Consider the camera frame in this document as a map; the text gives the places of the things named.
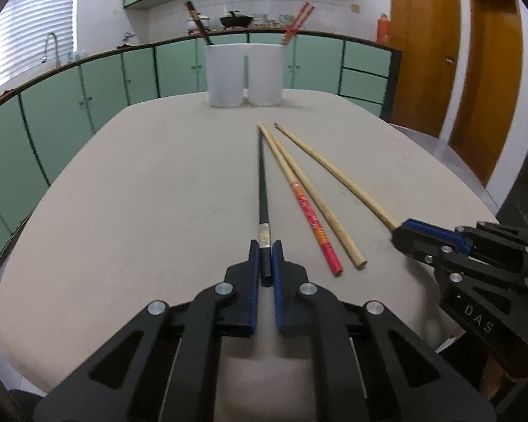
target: white cup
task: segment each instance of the white cup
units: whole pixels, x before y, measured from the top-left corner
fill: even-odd
[[[246,44],[248,53],[248,101],[275,106],[284,89],[284,52],[281,44]]]
[[[248,44],[205,46],[209,105],[231,107],[244,98],[244,56]]]

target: pot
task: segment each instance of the pot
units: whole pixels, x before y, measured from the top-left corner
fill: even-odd
[[[229,11],[229,13],[230,15],[221,18],[221,24],[225,28],[247,28],[252,22],[252,17],[250,17],[249,15],[242,15],[239,11]]]
[[[203,28],[206,30],[209,30],[209,17],[206,15],[201,15],[200,13],[197,13],[197,16],[199,17],[199,20],[201,24],[203,25]],[[195,24],[195,21],[190,17],[186,22],[186,30],[188,32],[197,31],[197,25]]]

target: chopstick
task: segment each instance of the chopstick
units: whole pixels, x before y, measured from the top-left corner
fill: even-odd
[[[340,241],[340,244],[342,244],[342,247],[344,247],[344,250],[346,251],[348,257],[350,258],[356,269],[362,269],[362,267],[366,265],[367,261],[364,258],[364,255],[362,255],[362,253],[354,243],[353,239],[346,232],[346,230],[344,230],[344,227],[342,226],[338,218],[334,215],[332,209],[330,209],[329,205],[327,205],[327,202],[324,200],[324,198],[321,197],[321,194],[319,194],[315,186],[313,186],[313,184],[311,183],[311,180],[305,175],[305,173],[297,164],[295,159],[291,156],[291,154],[276,139],[275,136],[272,135],[272,139],[274,140],[274,143],[276,144],[276,147],[279,149],[280,153],[284,156],[289,167],[293,170],[297,178],[300,180],[305,190],[307,190],[307,193],[311,197],[311,200],[314,201],[319,211],[321,211],[321,214],[327,220],[327,223],[329,224],[330,228]]]
[[[303,4],[297,15],[291,21],[291,24],[287,26],[284,37],[282,38],[282,46],[287,46],[289,44],[291,38],[293,38],[294,35],[297,35],[297,32],[299,32],[303,24],[307,21],[307,19],[309,19],[309,16],[314,10],[315,7],[312,6],[308,1]]]
[[[297,146],[307,152],[312,158],[314,158],[323,167],[325,167],[328,172],[330,172],[335,178],[337,178],[342,184],[344,184],[344,186],[346,186],[346,188],[350,190],[350,192],[352,192],[356,197],[360,199],[362,203],[364,203],[368,208],[370,208],[370,210],[378,217],[379,220],[381,220],[381,222],[384,223],[384,225],[390,231],[393,231],[395,228],[399,227],[400,223],[397,222],[397,220],[393,216],[391,216],[385,209],[383,209],[383,207],[381,207],[380,204],[372,197],[370,197],[370,195],[368,195],[364,190],[356,186],[356,184],[353,183],[352,179],[350,179],[347,175],[341,172],[341,170],[339,170],[331,162],[325,159],[325,157],[320,155],[311,146],[304,143],[293,133],[287,131],[279,123],[275,123],[274,127],[280,130],[285,136],[287,136]]]
[[[184,6],[186,6],[186,9],[190,13],[190,17],[192,17],[195,24],[197,25],[197,29],[199,30],[199,33],[201,37],[203,38],[203,40],[206,42],[207,46],[211,46],[213,43],[209,39],[209,35],[206,32],[206,28],[203,26],[203,24],[201,23],[201,20],[197,16],[197,11],[195,10],[194,4],[190,0],[188,0],[187,2],[184,3]]]
[[[319,222],[317,215],[313,210],[313,207],[309,203],[309,200],[307,200],[307,197],[305,197],[305,194],[300,184],[297,182],[297,177],[295,173],[293,173],[285,158],[280,153],[274,141],[273,135],[268,132],[266,126],[263,123],[259,123],[258,128],[266,138],[270,149],[272,149],[274,157],[276,157],[278,165],[280,165],[282,172],[284,173],[286,179],[289,182],[293,194],[296,196],[297,203],[299,203],[303,214],[309,222],[309,225],[311,225],[311,228],[313,229],[313,235],[315,235],[315,239],[317,240],[317,243],[321,248],[322,255],[325,256],[325,260],[327,261],[329,268],[335,276],[340,275],[344,269],[342,268],[342,265],[338,260],[338,257],[331,245],[331,242],[327,238],[327,235],[325,234],[325,231],[322,228],[321,223]]]
[[[274,284],[272,274],[272,254],[270,248],[270,220],[268,217],[268,194],[266,192],[266,170],[262,130],[258,129],[258,245],[260,247],[260,280],[262,286]]]

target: window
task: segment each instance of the window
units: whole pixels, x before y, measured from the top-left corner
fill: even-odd
[[[0,12],[0,86],[41,63],[45,38],[58,37],[59,55],[73,49],[73,0],[9,0]],[[47,59],[54,60],[51,39]]]

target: table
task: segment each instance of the table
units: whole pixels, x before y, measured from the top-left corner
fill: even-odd
[[[136,104],[69,163],[15,246],[0,285],[6,359],[47,391],[150,301],[189,301],[244,261],[258,231],[258,121],[280,122],[399,221],[446,228],[494,221],[429,153],[335,95],[285,90],[277,107],[210,108],[207,93]],[[383,301],[432,346],[457,332],[437,306],[431,268],[396,251],[367,207],[274,132],[368,264],[356,270],[327,227],[345,268],[332,276],[266,147],[271,235],[283,241],[286,259],[343,301]],[[215,420],[313,420],[309,356],[306,340],[276,334],[272,289],[260,288],[255,338],[224,340]]]

